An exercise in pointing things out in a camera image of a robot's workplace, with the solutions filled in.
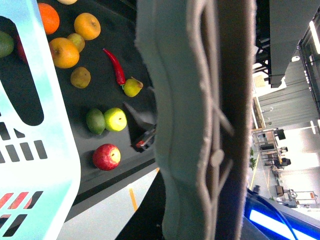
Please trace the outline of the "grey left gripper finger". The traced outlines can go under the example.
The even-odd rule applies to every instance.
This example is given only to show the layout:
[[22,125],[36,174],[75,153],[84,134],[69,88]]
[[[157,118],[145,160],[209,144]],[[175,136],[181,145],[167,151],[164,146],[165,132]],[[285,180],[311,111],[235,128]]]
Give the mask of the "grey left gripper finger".
[[252,130],[253,0],[139,0],[167,240],[238,240]]

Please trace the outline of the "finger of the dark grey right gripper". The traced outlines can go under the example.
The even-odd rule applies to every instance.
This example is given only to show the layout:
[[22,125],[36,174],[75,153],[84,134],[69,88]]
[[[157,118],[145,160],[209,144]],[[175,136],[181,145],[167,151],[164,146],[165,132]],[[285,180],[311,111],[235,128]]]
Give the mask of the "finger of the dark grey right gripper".
[[123,102],[131,147],[138,153],[148,150],[155,141],[156,124],[146,122],[127,102]]

